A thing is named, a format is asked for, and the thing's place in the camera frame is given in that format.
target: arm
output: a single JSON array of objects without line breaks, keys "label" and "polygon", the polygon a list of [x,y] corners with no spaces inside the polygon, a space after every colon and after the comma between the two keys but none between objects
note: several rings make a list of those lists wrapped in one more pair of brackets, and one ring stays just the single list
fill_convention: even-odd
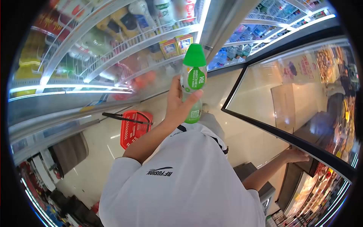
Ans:
[{"label": "arm", "polygon": [[150,132],[130,144],[123,157],[135,159],[142,164],[152,155],[161,142],[185,121],[190,109],[202,95],[203,91],[198,90],[190,95],[185,102],[182,102],[180,75],[175,76],[168,93],[165,119]]},{"label": "arm", "polygon": [[243,182],[243,186],[248,189],[259,191],[263,185],[286,163],[309,161],[308,154],[297,149],[284,150],[276,158],[271,160],[262,168],[249,175]]}]

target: hand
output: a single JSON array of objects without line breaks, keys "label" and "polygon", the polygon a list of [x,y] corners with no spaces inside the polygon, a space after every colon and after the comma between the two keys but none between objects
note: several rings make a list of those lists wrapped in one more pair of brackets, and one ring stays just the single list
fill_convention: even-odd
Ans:
[{"label": "hand", "polygon": [[193,105],[202,97],[203,90],[193,92],[185,102],[182,102],[182,87],[180,75],[174,76],[168,93],[168,103],[164,122],[169,126],[178,127],[188,117]]},{"label": "hand", "polygon": [[283,158],[286,163],[309,161],[309,155],[298,149],[284,150],[279,156]]}]

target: rf fusion logo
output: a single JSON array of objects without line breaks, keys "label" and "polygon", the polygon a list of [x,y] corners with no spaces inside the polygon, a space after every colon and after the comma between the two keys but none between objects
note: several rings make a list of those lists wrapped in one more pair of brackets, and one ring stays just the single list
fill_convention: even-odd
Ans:
[{"label": "rf fusion logo", "polygon": [[160,169],[150,169],[146,175],[156,175],[156,176],[170,176],[173,172],[165,171],[165,169],[172,169],[173,167],[164,167]]}]

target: yellow box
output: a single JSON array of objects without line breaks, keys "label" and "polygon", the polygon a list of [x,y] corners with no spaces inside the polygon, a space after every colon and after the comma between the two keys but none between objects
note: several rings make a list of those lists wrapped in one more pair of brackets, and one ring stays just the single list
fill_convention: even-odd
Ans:
[{"label": "yellow box", "polygon": [[178,46],[175,39],[161,41],[159,42],[159,45],[165,59],[179,55]]},{"label": "yellow box", "polygon": [[178,43],[179,54],[185,54],[190,44],[193,43],[193,36],[191,34],[187,34],[185,36],[176,36],[175,39]]}]

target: person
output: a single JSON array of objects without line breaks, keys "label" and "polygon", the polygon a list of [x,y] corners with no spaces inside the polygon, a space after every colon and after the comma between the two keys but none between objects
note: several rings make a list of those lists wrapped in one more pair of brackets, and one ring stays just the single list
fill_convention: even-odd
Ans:
[{"label": "person", "polygon": [[111,167],[99,202],[105,227],[265,226],[258,190],[284,164],[309,158],[285,150],[241,183],[214,116],[202,113],[198,123],[183,123],[202,95],[198,90],[182,102],[180,76],[173,78],[165,119]]}]

